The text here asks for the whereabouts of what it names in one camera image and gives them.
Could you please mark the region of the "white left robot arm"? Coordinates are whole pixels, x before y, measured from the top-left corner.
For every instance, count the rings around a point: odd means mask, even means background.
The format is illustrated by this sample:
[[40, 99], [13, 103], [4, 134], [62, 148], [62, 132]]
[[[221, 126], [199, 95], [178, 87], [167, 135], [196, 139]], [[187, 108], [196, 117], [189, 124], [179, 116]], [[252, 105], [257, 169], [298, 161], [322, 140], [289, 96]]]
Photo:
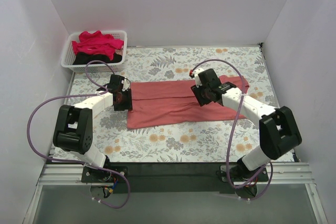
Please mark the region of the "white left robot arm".
[[112, 74], [109, 83], [94, 95], [74, 105], [59, 109], [53, 135], [53, 145], [70, 152], [83, 166], [111, 175], [109, 159], [93, 144], [93, 119], [106, 109], [132, 110], [131, 81]]

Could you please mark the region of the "salmon pink t-shirt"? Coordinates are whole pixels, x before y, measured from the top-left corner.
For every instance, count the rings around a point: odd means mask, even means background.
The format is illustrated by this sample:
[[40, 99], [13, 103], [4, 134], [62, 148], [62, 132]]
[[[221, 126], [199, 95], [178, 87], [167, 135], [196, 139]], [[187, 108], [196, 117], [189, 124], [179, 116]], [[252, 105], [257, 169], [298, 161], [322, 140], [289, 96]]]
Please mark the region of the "salmon pink t-shirt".
[[218, 103], [200, 106], [191, 87], [194, 80], [134, 82], [131, 84], [132, 111], [127, 128], [233, 120], [236, 111]]

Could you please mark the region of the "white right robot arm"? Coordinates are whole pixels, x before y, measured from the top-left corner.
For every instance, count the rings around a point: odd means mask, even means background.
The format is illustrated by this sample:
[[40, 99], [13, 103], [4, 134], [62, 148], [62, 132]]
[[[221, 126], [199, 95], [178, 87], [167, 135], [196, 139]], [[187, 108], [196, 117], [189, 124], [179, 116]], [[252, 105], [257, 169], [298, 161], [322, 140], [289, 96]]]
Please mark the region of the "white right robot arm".
[[191, 90], [199, 105], [218, 103], [243, 115], [259, 129], [259, 145], [240, 158], [235, 166], [226, 168], [227, 179], [252, 177], [261, 167], [301, 144], [296, 120], [288, 107], [276, 108], [261, 103], [244, 94], [235, 84], [221, 82], [213, 69], [192, 70], [190, 77], [195, 80]]

